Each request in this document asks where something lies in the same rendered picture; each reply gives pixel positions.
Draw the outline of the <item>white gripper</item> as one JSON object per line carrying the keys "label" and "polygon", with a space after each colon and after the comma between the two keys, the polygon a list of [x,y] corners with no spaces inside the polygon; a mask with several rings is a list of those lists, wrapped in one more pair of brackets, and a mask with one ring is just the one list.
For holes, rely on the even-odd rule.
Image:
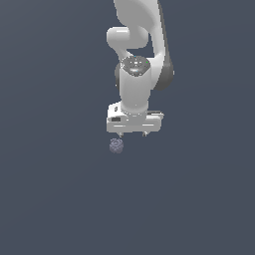
{"label": "white gripper", "polygon": [[120,103],[109,105],[107,116],[107,131],[115,132],[124,137],[126,132],[141,131],[147,136],[152,131],[159,131],[164,117],[161,111],[146,111],[141,115],[131,115],[121,109]]}

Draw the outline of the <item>small grey-purple round object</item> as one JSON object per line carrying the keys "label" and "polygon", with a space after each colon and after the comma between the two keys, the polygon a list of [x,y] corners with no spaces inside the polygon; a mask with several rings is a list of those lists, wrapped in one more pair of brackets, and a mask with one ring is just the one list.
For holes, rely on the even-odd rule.
{"label": "small grey-purple round object", "polygon": [[120,138],[112,138],[110,143],[110,151],[112,153],[121,153],[124,148],[124,143]]}

